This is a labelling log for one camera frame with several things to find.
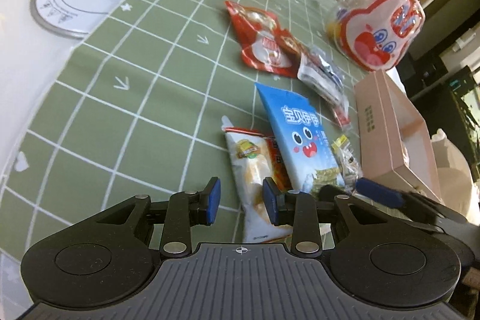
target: small food packet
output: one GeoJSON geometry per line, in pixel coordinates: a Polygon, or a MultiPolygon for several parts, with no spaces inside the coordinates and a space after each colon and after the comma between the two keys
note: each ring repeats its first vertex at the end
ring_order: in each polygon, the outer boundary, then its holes
{"type": "Polygon", "coordinates": [[[344,93],[345,75],[322,49],[302,46],[298,79],[327,101],[342,130],[351,126],[349,100],[344,93]]]}
{"type": "Polygon", "coordinates": [[[291,226],[273,226],[263,203],[263,180],[270,176],[281,191],[291,189],[277,143],[254,130],[223,127],[238,196],[245,212],[243,243],[285,238],[291,226]]]}
{"type": "Polygon", "coordinates": [[[295,190],[316,196],[324,185],[344,187],[337,161],[308,99],[255,83],[295,190]]]}
{"type": "Polygon", "coordinates": [[[345,191],[351,194],[355,189],[357,179],[363,176],[360,163],[355,159],[352,145],[345,135],[341,135],[332,143],[332,149],[342,169],[345,191]]]}
{"type": "Polygon", "coordinates": [[[242,47],[243,62],[261,71],[296,77],[299,67],[297,42],[290,32],[280,28],[277,16],[236,2],[226,1],[225,4],[242,47]]]}

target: white star pattern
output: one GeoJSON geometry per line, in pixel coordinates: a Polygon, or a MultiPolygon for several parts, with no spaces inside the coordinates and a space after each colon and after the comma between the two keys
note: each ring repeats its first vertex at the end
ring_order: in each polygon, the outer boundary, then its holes
{"type": "Polygon", "coordinates": [[[120,7],[122,8],[122,11],[130,11],[131,10],[131,4],[121,4],[120,7]]]}

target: orange box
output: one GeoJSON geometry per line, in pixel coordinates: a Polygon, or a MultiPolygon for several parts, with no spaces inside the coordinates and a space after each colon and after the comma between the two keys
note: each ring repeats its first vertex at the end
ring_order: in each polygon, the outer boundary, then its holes
{"type": "Polygon", "coordinates": [[[383,186],[442,202],[425,120],[384,71],[355,85],[363,175],[383,186]],[[409,153],[405,164],[402,143],[409,153]]]}

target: blue snack bag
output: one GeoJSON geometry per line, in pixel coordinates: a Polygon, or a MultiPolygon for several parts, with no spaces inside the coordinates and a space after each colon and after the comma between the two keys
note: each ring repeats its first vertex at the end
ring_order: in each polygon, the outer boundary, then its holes
{"type": "Polygon", "coordinates": [[[315,109],[301,95],[255,83],[295,190],[316,196],[324,185],[344,187],[315,109]]]}

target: white grid line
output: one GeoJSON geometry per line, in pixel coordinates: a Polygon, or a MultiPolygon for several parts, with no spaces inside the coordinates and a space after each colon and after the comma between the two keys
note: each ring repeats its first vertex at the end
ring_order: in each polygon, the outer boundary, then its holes
{"type": "Polygon", "coordinates": [[[0,253],[4,256],[6,256],[7,258],[9,258],[10,260],[12,260],[13,262],[17,263],[19,266],[20,266],[20,260],[18,260],[15,256],[9,254],[7,251],[5,251],[3,248],[0,248],[0,253]]]}
{"type": "MultiPolygon", "coordinates": [[[[193,15],[197,12],[197,10],[200,8],[200,6],[202,5],[204,0],[201,0],[195,7],[195,9],[193,10],[193,12],[190,14],[190,17],[187,19],[185,25],[183,25],[183,28],[180,30],[180,32],[178,33],[174,43],[176,44],[180,38],[183,36],[183,32],[185,31],[185,29],[187,28],[188,24],[191,22],[191,19],[193,17],[193,15]]],[[[148,87],[148,90],[145,94],[145,97],[143,98],[142,100],[142,103],[140,104],[140,107],[138,108],[137,110],[137,116],[140,116],[140,114],[142,113],[142,110],[143,108],[145,107],[147,101],[148,101],[148,98],[150,97],[150,93],[152,92],[153,90],[153,87],[155,86],[155,83],[157,82],[158,80],[158,77],[159,75],[161,74],[161,72],[163,71],[163,68],[165,67],[166,63],[169,61],[169,58],[174,50],[175,46],[172,45],[168,51],[168,53],[166,54],[165,58],[163,59],[162,61],[162,64],[160,65],[157,73],[155,74],[154,78],[152,79],[152,82],[150,83],[150,86],[148,87]]],[[[102,210],[105,209],[105,207],[107,206],[107,202],[109,200],[109,196],[110,196],[110,192],[112,190],[112,186],[113,186],[113,181],[115,180],[115,176],[116,176],[116,173],[118,171],[118,168],[120,167],[120,164],[122,162],[122,159],[123,159],[123,156],[125,155],[125,151],[127,150],[127,146],[128,146],[128,143],[130,142],[130,138],[134,132],[134,129],[135,129],[135,126],[137,124],[137,121],[138,121],[138,117],[135,117],[134,120],[131,122],[131,125],[130,125],[130,128],[128,130],[128,133],[125,137],[125,140],[123,141],[123,145],[122,145],[122,148],[120,149],[120,152],[118,154],[118,158],[117,158],[117,161],[115,163],[115,166],[113,168],[113,172],[112,172],[112,175],[110,176],[110,180],[109,180],[109,184],[106,188],[106,191],[105,191],[105,195],[104,195],[104,198],[103,198],[103,202],[102,202],[102,210]]]]}
{"type": "MultiPolygon", "coordinates": [[[[266,1],[265,3],[265,10],[268,9],[268,2],[269,0],[266,1]]],[[[259,76],[259,71],[257,70],[257,73],[256,73],[256,76],[255,76],[255,82],[258,82],[258,76],[259,76]]],[[[254,128],[254,125],[255,125],[255,101],[256,101],[256,97],[257,97],[257,88],[256,86],[254,85],[253,87],[253,103],[251,104],[251,125],[250,125],[250,129],[253,129],[254,128]]],[[[241,217],[241,213],[242,213],[242,204],[240,202],[240,206],[238,207],[238,211],[237,211],[237,219],[235,221],[235,228],[233,229],[233,235],[232,235],[232,240],[231,242],[234,243],[235,242],[235,239],[237,237],[237,231],[238,231],[238,227],[239,227],[239,222],[240,222],[240,217],[241,217]]]]}
{"type": "MultiPolygon", "coordinates": [[[[147,1],[147,0],[140,0],[140,1],[143,1],[143,2],[145,2],[145,3],[151,4],[151,2],[149,2],[149,1],[147,1]]],[[[177,13],[176,11],[170,10],[170,9],[168,9],[168,8],[166,8],[166,7],[163,7],[163,6],[159,5],[159,4],[154,4],[154,6],[157,7],[157,8],[160,8],[160,9],[162,9],[162,10],[166,10],[166,11],[172,13],[172,14],[175,14],[176,16],[180,16],[180,17],[182,17],[182,18],[184,18],[184,19],[187,19],[187,18],[188,18],[188,17],[184,16],[183,14],[177,13]]],[[[124,22],[123,20],[118,19],[118,18],[115,18],[115,17],[111,17],[111,19],[114,19],[114,20],[117,20],[117,21],[120,21],[120,22],[124,22]]],[[[209,27],[208,25],[206,25],[206,24],[204,24],[204,23],[202,23],[202,22],[196,21],[196,20],[194,19],[194,17],[192,17],[191,20],[192,20],[193,22],[195,22],[195,23],[203,26],[204,28],[208,29],[208,30],[211,31],[212,33],[216,33],[216,34],[218,34],[218,35],[220,35],[220,36],[223,36],[223,34],[221,34],[220,32],[217,32],[215,29],[212,29],[212,28],[209,27]]],[[[230,37],[227,37],[227,40],[234,41],[234,39],[232,39],[232,38],[230,38],[230,37]]]]}
{"type": "MultiPolygon", "coordinates": [[[[153,5],[150,5],[146,10],[145,12],[143,12],[143,14],[140,15],[140,17],[137,19],[137,21],[135,22],[134,26],[136,26],[137,24],[139,24],[143,18],[145,18],[145,16],[148,14],[148,12],[153,8],[153,5]]],[[[112,50],[112,53],[115,53],[119,48],[120,46],[124,43],[124,41],[128,38],[128,36],[131,34],[131,32],[133,31],[134,29],[134,26],[130,27],[128,29],[128,31],[125,33],[125,35],[119,40],[119,42],[117,43],[117,45],[115,45],[115,47],[113,48],[112,50]]],[[[96,71],[96,73],[94,74],[92,80],[90,81],[90,83],[88,84],[86,90],[85,90],[85,93],[88,93],[90,92],[90,90],[93,88],[93,86],[95,85],[95,82],[97,81],[98,79],[98,76],[100,75],[100,72],[102,71],[104,65],[106,64],[106,62],[111,58],[111,56],[106,56],[103,61],[100,63],[100,65],[98,66],[98,69],[96,71]]],[[[78,103],[76,104],[75,106],[75,109],[73,110],[72,114],[70,115],[70,118],[68,119],[62,133],[60,134],[60,137],[58,138],[58,141],[57,141],[57,144],[58,145],[61,145],[63,140],[65,139],[65,136],[68,132],[68,130],[70,129],[70,126],[71,124],[73,123],[78,111],[80,110],[80,107],[82,106],[83,104],[83,101],[85,100],[85,95],[82,95],[82,97],[80,98],[80,100],[78,101],[78,103]]],[[[25,241],[25,252],[28,250],[28,248],[30,248],[30,242],[32,241],[32,234],[33,234],[33,228],[34,228],[34,225],[35,225],[35,221],[37,219],[37,213],[38,213],[38,205],[40,204],[40,202],[42,201],[42,197],[43,197],[43,193],[45,191],[45,187],[47,185],[47,181],[48,181],[48,178],[49,178],[49,175],[50,175],[50,171],[52,169],[52,166],[53,166],[53,163],[55,161],[55,158],[58,154],[58,148],[55,148],[52,152],[52,155],[50,156],[50,159],[49,159],[49,162],[46,166],[46,169],[45,169],[45,174],[43,176],[43,179],[42,179],[42,183],[40,185],[40,189],[38,191],[38,196],[37,196],[37,200],[35,202],[35,207],[34,207],[34,212],[33,212],[33,215],[32,215],[32,219],[30,220],[30,226],[28,227],[28,233],[27,233],[27,239],[25,241]]]]}
{"type": "MultiPolygon", "coordinates": [[[[95,50],[97,50],[97,51],[100,51],[100,52],[102,52],[102,53],[107,53],[107,54],[109,54],[107,51],[104,51],[104,50],[102,50],[102,49],[100,49],[100,48],[96,48],[96,47],[93,46],[93,45],[89,45],[89,44],[87,44],[87,45],[88,45],[90,48],[93,48],[93,49],[95,49],[95,50]]],[[[161,79],[164,79],[164,80],[166,80],[166,81],[168,81],[168,82],[174,83],[174,84],[176,84],[177,86],[184,87],[184,88],[186,88],[187,90],[190,90],[190,91],[195,92],[195,93],[197,93],[197,94],[199,94],[199,95],[205,96],[205,93],[204,93],[204,92],[201,92],[201,91],[199,91],[199,90],[196,90],[196,89],[193,88],[193,87],[184,85],[183,83],[177,82],[176,80],[170,79],[170,78],[167,77],[167,76],[157,74],[157,73],[154,72],[154,71],[151,71],[151,70],[149,70],[149,69],[147,69],[147,68],[142,67],[141,65],[137,65],[137,64],[135,64],[135,63],[132,63],[132,62],[130,62],[130,61],[126,60],[126,59],[123,59],[123,58],[121,58],[121,57],[119,57],[119,56],[116,56],[116,55],[111,55],[111,57],[113,57],[114,59],[120,60],[120,61],[122,61],[122,62],[124,62],[124,63],[126,63],[126,64],[132,65],[133,67],[136,67],[136,68],[138,68],[138,69],[141,69],[142,71],[148,72],[148,73],[151,74],[151,75],[158,76],[158,77],[161,78],[161,79]]],[[[62,86],[64,86],[64,87],[66,87],[66,88],[69,88],[69,89],[72,90],[72,91],[78,92],[79,94],[82,94],[82,91],[80,91],[80,90],[78,90],[77,88],[75,88],[75,87],[73,87],[73,86],[70,86],[70,85],[68,85],[68,84],[66,84],[66,83],[64,83],[64,82],[61,82],[61,81],[57,80],[56,83],[58,83],[59,85],[62,85],[62,86]]],[[[97,102],[100,102],[100,103],[105,103],[105,102],[106,102],[106,101],[104,101],[104,100],[102,100],[102,99],[100,99],[100,98],[94,97],[94,96],[89,95],[89,94],[87,94],[87,96],[88,96],[89,98],[93,99],[93,100],[96,100],[97,102]]],[[[225,102],[224,100],[221,100],[221,99],[219,99],[219,98],[213,97],[213,96],[211,96],[211,95],[208,95],[208,98],[210,98],[210,99],[212,99],[212,100],[215,100],[215,101],[217,101],[217,102],[220,102],[220,103],[222,103],[222,104],[224,104],[224,105],[226,105],[226,106],[229,106],[229,107],[231,107],[231,108],[233,108],[233,109],[239,110],[239,111],[241,111],[241,112],[243,112],[243,113],[245,113],[245,114],[252,114],[252,113],[249,112],[248,110],[245,110],[245,109],[242,109],[242,108],[240,108],[240,107],[237,107],[237,106],[235,106],[235,105],[233,105],[233,104],[231,104],[231,103],[225,102]]],[[[116,105],[114,105],[114,104],[111,104],[111,103],[106,103],[106,104],[108,104],[110,107],[113,107],[114,109],[121,110],[121,111],[123,111],[123,112],[125,112],[125,113],[127,113],[127,114],[131,114],[131,115],[133,115],[133,116],[136,115],[136,114],[134,114],[134,113],[132,113],[132,112],[129,112],[129,111],[126,110],[126,109],[119,108],[118,106],[116,106],[116,105]]],[[[255,115],[255,116],[256,116],[257,118],[263,120],[263,121],[266,121],[265,118],[263,118],[263,117],[261,117],[261,116],[259,116],[259,115],[255,115]]],[[[144,118],[144,117],[142,117],[142,116],[140,116],[139,118],[144,119],[145,121],[152,122],[152,120],[146,119],[146,118],[144,118]]],[[[161,124],[159,124],[159,123],[156,123],[156,122],[154,122],[154,123],[155,123],[155,124],[158,124],[158,126],[160,126],[160,127],[164,127],[163,125],[161,125],[161,124]]]]}
{"type": "MultiPolygon", "coordinates": [[[[32,206],[32,207],[35,207],[35,203],[30,201],[29,199],[25,198],[23,195],[21,194],[18,194],[16,191],[13,191],[11,188],[9,188],[8,186],[5,187],[5,189],[11,193],[12,195],[14,195],[15,197],[21,199],[23,202],[26,202],[28,205],[32,206]]],[[[55,219],[57,221],[60,221],[61,223],[65,224],[66,226],[71,226],[73,225],[71,222],[68,222],[67,220],[65,219],[62,219],[62,217],[59,217],[51,212],[49,212],[48,210],[46,209],[43,209],[42,207],[38,206],[37,207],[38,211],[46,214],[47,216],[51,217],[52,219],[55,219]]]]}
{"type": "Polygon", "coordinates": [[[0,306],[3,302],[3,254],[0,252],[0,306]]]}
{"type": "MultiPolygon", "coordinates": [[[[127,26],[132,26],[132,25],[129,24],[128,22],[122,21],[121,19],[117,19],[117,18],[115,18],[115,17],[109,17],[109,18],[114,19],[114,20],[116,20],[116,21],[118,21],[118,22],[121,22],[121,23],[123,23],[123,24],[125,24],[125,25],[127,25],[127,26]]],[[[187,52],[193,53],[194,55],[197,55],[197,56],[199,56],[199,57],[201,57],[201,58],[203,58],[203,59],[205,59],[205,60],[208,60],[209,62],[215,64],[215,60],[212,60],[212,59],[210,59],[209,57],[207,57],[207,56],[205,56],[205,55],[202,55],[201,53],[195,52],[194,50],[191,50],[190,48],[187,48],[187,47],[185,47],[185,46],[182,46],[182,45],[180,45],[180,44],[178,44],[178,43],[177,43],[177,44],[174,44],[172,41],[167,40],[167,39],[165,39],[165,38],[163,38],[163,37],[157,36],[156,34],[154,34],[154,33],[152,33],[152,32],[149,32],[149,31],[146,31],[145,29],[139,28],[138,26],[135,26],[134,28],[135,28],[136,30],[138,30],[138,31],[141,31],[141,32],[143,32],[143,33],[146,33],[146,34],[148,34],[148,35],[150,35],[150,36],[152,36],[152,37],[158,38],[159,40],[165,41],[165,42],[168,43],[168,44],[175,45],[175,47],[177,47],[177,48],[180,48],[180,49],[183,49],[183,50],[185,50],[185,51],[187,51],[187,52]]],[[[83,45],[87,45],[87,46],[90,46],[90,47],[94,48],[94,46],[92,46],[92,45],[90,45],[90,44],[88,44],[88,43],[83,43],[83,45]]],[[[219,66],[219,67],[222,67],[222,68],[224,68],[224,69],[227,69],[227,70],[229,70],[230,72],[233,72],[234,74],[236,74],[236,75],[238,75],[238,76],[244,77],[245,79],[248,79],[248,80],[251,81],[251,82],[255,82],[255,79],[253,79],[253,78],[251,78],[251,77],[249,77],[249,76],[246,76],[246,75],[244,75],[244,74],[242,74],[242,73],[240,73],[240,72],[238,72],[238,71],[235,71],[234,69],[229,68],[229,67],[227,67],[226,65],[223,65],[223,64],[218,63],[218,66],[219,66]]]]}
{"type": "MultiPolygon", "coordinates": [[[[202,122],[203,113],[205,112],[205,107],[207,106],[207,102],[208,102],[208,93],[210,92],[210,89],[212,87],[213,79],[215,77],[215,72],[217,70],[217,66],[218,66],[218,62],[220,61],[220,57],[222,55],[223,47],[225,46],[225,42],[227,41],[226,39],[227,39],[227,36],[229,34],[230,27],[231,27],[231,22],[229,23],[229,27],[227,28],[227,30],[225,32],[225,36],[223,38],[222,45],[220,46],[220,50],[218,51],[217,60],[214,64],[214,66],[213,66],[212,74],[210,75],[210,80],[208,80],[207,89],[205,91],[205,98],[203,100],[202,108],[200,109],[200,113],[198,114],[197,123],[195,124],[195,131],[193,132],[193,137],[194,138],[197,137],[198,131],[200,130],[200,124],[202,122]]],[[[183,185],[185,183],[185,178],[187,176],[187,170],[188,170],[188,166],[190,165],[190,160],[191,160],[191,155],[192,155],[193,150],[194,150],[194,148],[193,148],[194,145],[195,145],[195,140],[192,140],[191,143],[190,143],[190,146],[188,148],[187,159],[186,159],[185,164],[183,166],[183,170],[182,170],[182,174],[181,174],[181,178],[180,178],[180,185],[178,186],[178,191],[183,191],[183,185]]]]}
{"type": "Polygon", "coordinates": [[[304,3],[305,3],[305,13],[307,14],[307,22],[308,22],[308,30],[310,31],[310,35],[311,35],[311,43],[313,44],[314,43],[314,33],[311,31],[311,24],[310,24],[310,17],[308,16],[309,15],[309,12],[308,12],[308,7],[307,7],[307,0],[303,0],[304,3]]]}
{"type": "MultiPolygon", "coordinates": [[[[104,170],[104,171],[110,172],[110,173],[113,172],[113,169],[111,169],[110,167],[106,167],[106,166],[104,166],[104,165],[102,165],[102,164],[99,164],[99,163],[97,163],[97,162],[94,162],[93,160],[90,160],[90,159],[88,159],[88,158],[86,158],[86,157],[84,157],[84,156],[82,156],[82,155],[79,155],[79,154],[76,153],[76,152],[73,152],[73,151],[71,151],[71,150],[68,150],[68,149],[65,148],[65,147],[59,146],[59,145],[57,145],[54,141],[51,141],[51,140],[43,137],[42,135],[39,135],[38,133],[35,133],[34,131],[32,131],[32,130],[30,130],[30,129],[27,131],[27,133],[31,134],[32,136],[37,137],[38,139],[44,141],[45,143],[47,143],[47,144],[49,144],[49,145],[51,145],[51,146],[53,146],[53,147],[58,147],[58,149],[59,149],[60,151],[63,151],[63,152],[65,152],[65,153],[68,153],[69,155],[71,155],[71,156],[73,156],[73,157],[75,157],[75,158],[77,158],[77,159],[79,159],[79,160],[82,160],[82,161],[85,162],[85,163],[92,164],[92,165],[94,165],[95,167],[98,167],[98,168],[100,168],[100,169],[102,169],[102,170],[104,170]]],[[[154,184],[152,184],[152,183],[143,181],[143,180],[141,180],[141,179],[139,179],[139,178],[135,178],[134,176],[131,176],[131,175],[128,175],[128,174],[124,174],[123,172],[117,172],[117,176],[121,176],[122,178],[128,179],[128,180],[130,180],[130,181],[132,181],[132,182],[138,183],[138,184],[143,185],[143,186],[145,186],[145,187],[152,188],[152,189],[154,189],[154,190],[158,190],[158,191],[162,191],[162,192],[168,193],[168,194],[170,194],[170,195],[171,195],[171,194],[175,194],[175,192],[172,191],[172,190],[168,190],[168,189],[165,189],[164,187],[160,187],[160,186],[154,185],[154,184]]],[[[230,208],[230,207],[224,206],[224,205],[219,205],[219,208],[220,208],[220,209],[223,209],[223,210],[226,210],[226,211],[235,211],[235,212],[237,211],[237,209],[230,208]]]]}

